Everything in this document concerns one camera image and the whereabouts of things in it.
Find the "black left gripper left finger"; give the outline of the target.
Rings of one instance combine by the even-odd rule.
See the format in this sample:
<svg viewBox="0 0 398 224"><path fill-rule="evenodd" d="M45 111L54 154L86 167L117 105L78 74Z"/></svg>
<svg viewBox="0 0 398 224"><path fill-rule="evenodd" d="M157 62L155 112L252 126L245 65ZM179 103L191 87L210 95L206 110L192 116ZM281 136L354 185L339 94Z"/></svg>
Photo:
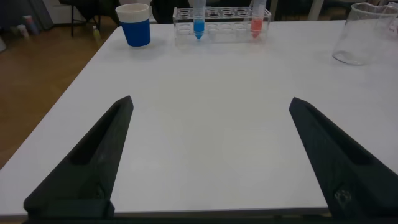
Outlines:
<svg viewBox="0 0 398 224"><path fill-rule="evenodd" d="M134 106L114 102L24 200L30 219L102 219L114 215L111 194Z"/></svg>

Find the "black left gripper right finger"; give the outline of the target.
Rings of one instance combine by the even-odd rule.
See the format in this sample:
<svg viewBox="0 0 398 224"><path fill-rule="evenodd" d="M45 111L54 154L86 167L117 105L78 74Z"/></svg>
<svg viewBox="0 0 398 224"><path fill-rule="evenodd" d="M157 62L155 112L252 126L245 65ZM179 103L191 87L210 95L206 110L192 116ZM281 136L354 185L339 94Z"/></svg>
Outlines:
<svg viewBox="0 0 398 224"><path fill-rule="evenodd" d="M290 115L333 218L397 218L397 174L309 102Z"/></svg>

